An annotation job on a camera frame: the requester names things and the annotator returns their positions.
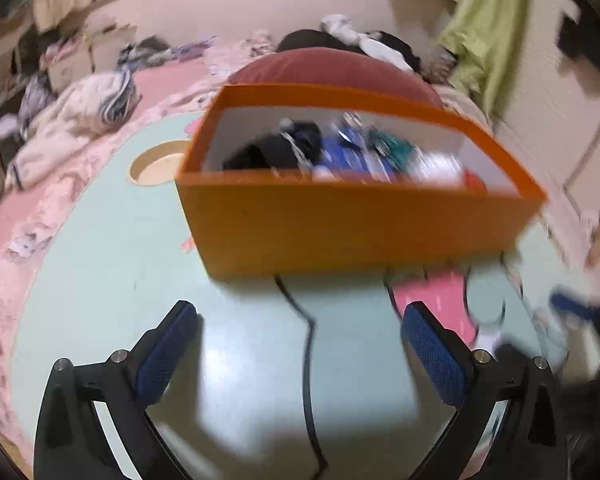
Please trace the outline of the orange cardboard box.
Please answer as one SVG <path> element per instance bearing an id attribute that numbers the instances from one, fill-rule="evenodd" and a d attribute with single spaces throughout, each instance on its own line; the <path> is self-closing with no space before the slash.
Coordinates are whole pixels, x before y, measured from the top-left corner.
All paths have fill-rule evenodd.
<path id="1" fill-rule="evenodd" d="M 419 148 L 454 154 L 479 185 L 222 167 L 284 118 L 327 128 L 347 112 Z M 310 84 L 223 88 L 175 182 L 214 278 L 384 270 L 497 255 L 515 245 L 546 199 L 516 159 L 470 120 L 397 96 Z"/>

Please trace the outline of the black garment on bed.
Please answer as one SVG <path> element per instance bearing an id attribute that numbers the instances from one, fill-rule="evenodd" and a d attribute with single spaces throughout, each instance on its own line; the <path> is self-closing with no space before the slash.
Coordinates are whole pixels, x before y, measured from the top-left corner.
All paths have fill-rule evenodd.
<path id="1" fill-rule="evenodd" d="M 400 52 L 404 61 L 411 66 L 414 72 L 416 74 L 420 73 L 420 58 L 414 55 L 412 48 L 408 44 L 400 38 L 392 36 L 388 34 L 388 32 L 382 32 L 381 30 L 374 30 L 368 34 L 388 48 Z M 305 48 L 329 48 L 364 54 L 359 47 L 348 46 L 339 39 L 330 36 L 327 32 L 319 32 L 318 30 L 313 29 L 299 29 L 295 32 L 291 32 L 279 41 L 276 51 L 285 52 Z"/>

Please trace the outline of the green toy car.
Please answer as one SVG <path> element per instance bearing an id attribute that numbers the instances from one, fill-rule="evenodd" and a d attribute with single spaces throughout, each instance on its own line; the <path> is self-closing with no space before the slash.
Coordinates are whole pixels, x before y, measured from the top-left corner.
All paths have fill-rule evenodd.
<path id="1" fill-rule="evenodd" d="M 396 171 L 406 170 L 408 161 L 415 151 L 411 142 L 378 129 L 372 129 L 367 133 L 367 146 L 385 159 Z"/>

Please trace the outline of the bubble wrap ball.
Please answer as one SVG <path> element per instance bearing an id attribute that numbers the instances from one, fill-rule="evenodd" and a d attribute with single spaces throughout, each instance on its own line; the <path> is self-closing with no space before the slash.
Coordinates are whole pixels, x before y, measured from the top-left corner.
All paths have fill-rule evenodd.
<path id="1" fill-rule="evenodd" d="M 407 165 L 408 176 L 418 182 L 442 186 L 463 186 L 464 167 L 452 155 L 416 152 Z"/>

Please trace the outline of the white fleece blanket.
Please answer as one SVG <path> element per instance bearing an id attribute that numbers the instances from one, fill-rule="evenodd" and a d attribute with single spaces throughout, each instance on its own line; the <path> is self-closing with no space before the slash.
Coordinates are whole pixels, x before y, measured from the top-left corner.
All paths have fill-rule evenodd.
<path id="1" fill-rule="evenodd" d="M 140 102 L 129 70 L 91 74 L 69 84 L 24 129 L 6 170 L 6 188 L 27 190 L 103 134 L 118 130 Z"/>

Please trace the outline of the white garment on bed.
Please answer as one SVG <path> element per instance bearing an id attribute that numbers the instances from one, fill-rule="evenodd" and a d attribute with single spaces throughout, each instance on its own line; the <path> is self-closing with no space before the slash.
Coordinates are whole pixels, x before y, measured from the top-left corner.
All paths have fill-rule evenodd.
<path id="1" fill-rule="evenodd" d="M 399 51 L 391 49 L 365 32 L 358 32 L 350 18 L 343 14 L 324 16 L 321 19 L 321 30 L 349 47 L 358 47 L 371 58 L 389 63 L 404 72 L 413 71 L 413 67 L 405 61 Z"/>

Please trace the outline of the black embroidered pouch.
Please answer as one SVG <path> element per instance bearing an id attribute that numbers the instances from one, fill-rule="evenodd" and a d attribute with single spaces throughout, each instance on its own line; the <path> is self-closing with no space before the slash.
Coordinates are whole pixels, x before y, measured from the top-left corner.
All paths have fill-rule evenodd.
<path id="1" fill-rule="evenodd" d="M 244 145 L 224 170 L 311 170 L 321 158 L 323 135 L 315 122 L 282 119 L 278 128 Z"/>

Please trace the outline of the red velvet pillow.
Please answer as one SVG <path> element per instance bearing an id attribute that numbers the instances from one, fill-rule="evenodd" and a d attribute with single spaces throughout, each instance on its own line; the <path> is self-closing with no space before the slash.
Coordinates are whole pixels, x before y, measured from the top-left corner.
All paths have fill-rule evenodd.
<path id="1" fill-rule="evenodd" d="M 413 72 L 368 56 L 306 48 L 258 58 L 227 79 L 229 84 L 319 84 L 400 96 L 442 107 L 437 92 Z"/>

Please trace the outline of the pink floral bedsheet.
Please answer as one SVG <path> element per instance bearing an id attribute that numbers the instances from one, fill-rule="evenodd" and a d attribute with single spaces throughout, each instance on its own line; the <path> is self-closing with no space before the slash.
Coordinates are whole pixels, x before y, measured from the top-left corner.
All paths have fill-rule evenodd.
<path id="1" fill-rule="evenodd" d="M 35 198 L 32 209 L 9 226 L 7 238 L 0 245 L 0 442 L 10 443 L 25 462 L 32 460 L 32 440 L 24 432 L 12 407 L 9 367 L 24 304 L 50 242 L 91 180 L 131 136 L 166 116 L 202 112 L 232 73 L 274 50 L 270 40 L 246 39 L 234 44 L 215 44 L 201 58 L 204 64 L 202 76 L 182 90 L 172 90 L 151 107 L 144 105 L 149 89 L 160 84 L 173 88 L 175 76 L 184 74 L 185 66 L 171 63 L 144 70 L 148 82 L 135 83 L 140 102 L 118 130 L 92 141 L 33 188 L 21 191 L 9 188 L 9 198 L 20 195 Z"/>

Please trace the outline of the green hanging cloth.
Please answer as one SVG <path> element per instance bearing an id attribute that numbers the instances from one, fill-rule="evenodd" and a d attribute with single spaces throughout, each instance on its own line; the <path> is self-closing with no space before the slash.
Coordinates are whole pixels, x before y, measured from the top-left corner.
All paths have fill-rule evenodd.
<path id="1" fill-rule="evenodd" d="M 458 0 L 438 45 L 454 55 L 449 78 L 490 116 L 501 99 L 526 24 L 529 0 Z"/>

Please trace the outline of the blue tin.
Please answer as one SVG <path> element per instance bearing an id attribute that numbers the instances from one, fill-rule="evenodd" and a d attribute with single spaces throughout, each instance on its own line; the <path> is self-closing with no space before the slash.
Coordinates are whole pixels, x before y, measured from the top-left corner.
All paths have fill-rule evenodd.
<path id="1" fill-rule="evenodd" d="M 350 127 L 329 130 L 323 138 L 321 155 L 314 170 L 328 171 L 330 174 L 368 174 L 375 180 L 385 182 L 396 176 L 390 164 L 367 146 L 362 131 Z"/>

